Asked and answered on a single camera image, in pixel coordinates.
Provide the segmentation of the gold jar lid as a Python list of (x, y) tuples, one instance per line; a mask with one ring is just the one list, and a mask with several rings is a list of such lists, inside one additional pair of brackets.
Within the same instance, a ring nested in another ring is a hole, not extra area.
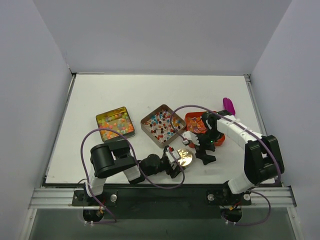
[(187, 148), (181, 148), (181, 149), (178, 149), (177, 152), (179, 153), (179, 156), (180, 156), (180, 158), (178, 159), (178, 163), (182, 167), (187, 167), (192, 163), (194, 154), (192, 153), (191, 150)]

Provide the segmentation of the purple plastic scoop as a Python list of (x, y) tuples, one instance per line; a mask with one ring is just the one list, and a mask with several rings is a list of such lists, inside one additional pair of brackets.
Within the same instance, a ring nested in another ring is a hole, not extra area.
[(235, 107), (233, 105), (233, 102), (230, 98), (224, 97), (222, 99), (223, 109), (230, 112), (233, 116), (236, 115)]

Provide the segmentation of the beige tin with lollipops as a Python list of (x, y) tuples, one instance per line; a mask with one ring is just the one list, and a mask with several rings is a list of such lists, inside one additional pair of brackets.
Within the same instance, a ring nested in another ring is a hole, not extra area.
[(140, 126), (159, 148), (164, 148), (183, 133), (187, 124), (170, 107), (162, 104), (145, 116)]

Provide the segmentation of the gold tin with star candies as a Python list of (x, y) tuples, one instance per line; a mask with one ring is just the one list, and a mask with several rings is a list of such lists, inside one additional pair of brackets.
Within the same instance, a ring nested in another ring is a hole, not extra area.
[(129, 138), (135, 135), (135, 128), (125, 106), (100, 113), (95, 117), (99, 129), (108, 128)]

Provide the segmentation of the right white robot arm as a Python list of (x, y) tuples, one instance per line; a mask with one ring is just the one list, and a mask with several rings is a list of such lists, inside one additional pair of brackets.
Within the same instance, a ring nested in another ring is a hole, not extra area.
[(207, 151), (215, 151), (214, 143), (222, 136), (229, 137), (244, 150), (243, 171), (237, 177), (226, 181), (222, 189), (214, 195), (227, 204), (233, 204), (240, 195), (260, 183), (280, 177), (285, 167), (278, 140), (273, 135), (263, 135), (250, 130), (227, 110), (212, 113), (206, 111), (200, 118), (206, 128), (205, 133), (186, 131), (184, 137), (194, 144), (198, 159), (204, 165), (216, 161)]

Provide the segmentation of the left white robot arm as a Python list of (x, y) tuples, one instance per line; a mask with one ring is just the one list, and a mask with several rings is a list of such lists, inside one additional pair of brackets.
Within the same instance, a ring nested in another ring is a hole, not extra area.
[(179, 159), (178, 151), (168, 145), (161, 157), (152, 153), (143, 160), (134, 159), (126, 140), (96, 145), (90, 150), (91, 170), (83, 199), (91, 206), (100, 203), (107, 178), (121, 172), (132, 185), (161, 172), (174, 179), (184, 170), (176, 163)]

